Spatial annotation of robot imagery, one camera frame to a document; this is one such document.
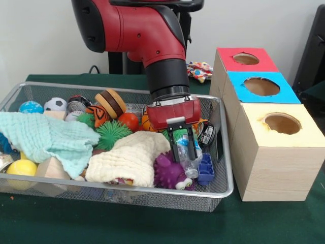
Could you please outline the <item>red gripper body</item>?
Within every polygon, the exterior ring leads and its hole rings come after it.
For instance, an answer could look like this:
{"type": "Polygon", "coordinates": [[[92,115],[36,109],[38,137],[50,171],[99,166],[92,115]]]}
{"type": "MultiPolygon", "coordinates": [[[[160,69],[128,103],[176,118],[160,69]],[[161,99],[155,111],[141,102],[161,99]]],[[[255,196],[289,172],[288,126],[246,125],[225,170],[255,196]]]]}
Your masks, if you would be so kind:
{"type": "Polygon", "coordinates": [[[157,101],[146,107],[149,121],[155,130],[168,127],[168,123],[183,121],[195,124],[201,118],[201,105],[197,97],[181,97],[177,99],[157,101]]]}

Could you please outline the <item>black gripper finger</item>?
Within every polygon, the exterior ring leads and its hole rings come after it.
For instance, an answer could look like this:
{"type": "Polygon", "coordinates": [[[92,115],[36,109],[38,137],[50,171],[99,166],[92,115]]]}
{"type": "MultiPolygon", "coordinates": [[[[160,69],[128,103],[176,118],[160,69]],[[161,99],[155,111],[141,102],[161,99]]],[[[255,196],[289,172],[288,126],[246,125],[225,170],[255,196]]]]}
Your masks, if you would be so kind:
{"type": "Polygon", "coordinates": [[[177,144],[175,143],[173,131],[174,131],[173,127],[167,128],[168,140],[169,140],[170,148],[171,148],[172,155],[173,155],[173,161],[180,162],[179,154],[178,154],[178,147],[177,147],[177,144]]]}
{"type": "Polygon", "coordinates": [[[194,161],[198,156],[196,152],[195,140],[194,140],[194,133],[192,130],[192,125],[187,125],[187,134],[188,134],[188,156],[191,161],[194,161]]]}

